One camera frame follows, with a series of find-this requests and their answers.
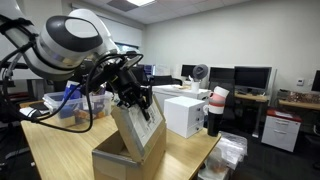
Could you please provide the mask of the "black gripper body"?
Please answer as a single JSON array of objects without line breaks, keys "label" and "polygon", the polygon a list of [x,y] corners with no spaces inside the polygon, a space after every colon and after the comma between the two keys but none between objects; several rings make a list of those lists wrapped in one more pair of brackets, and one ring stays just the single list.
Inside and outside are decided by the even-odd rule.
[{"label": "black gripper body", "polygon": [[131,68],[120,70],[115,64],[106,67],[107,90],[117,93],[122,104],[126,107],[140,105],[147,109],[152,104],[150,86],[143,86],[135,77]]}]

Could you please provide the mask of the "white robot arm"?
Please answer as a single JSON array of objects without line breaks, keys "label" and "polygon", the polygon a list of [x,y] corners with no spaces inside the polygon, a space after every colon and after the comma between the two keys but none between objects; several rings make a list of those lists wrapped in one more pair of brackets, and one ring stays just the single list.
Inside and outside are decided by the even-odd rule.
[{"label": "white robot arm", "polygon": [[45,79],[61,81],[72,77],[76,68],[92,58],[94,67],[81,88],[84,93],[108,83],[125,106],[136,105],[145,119],[152,104],[151,91],[142,87],[131,67],[139,53],[122,53],[110,31],[95,13],[76,9],[69,15],[55,15],[37,30],[16,0],[1,0],[1,34],[25,59],[30,70]]}]

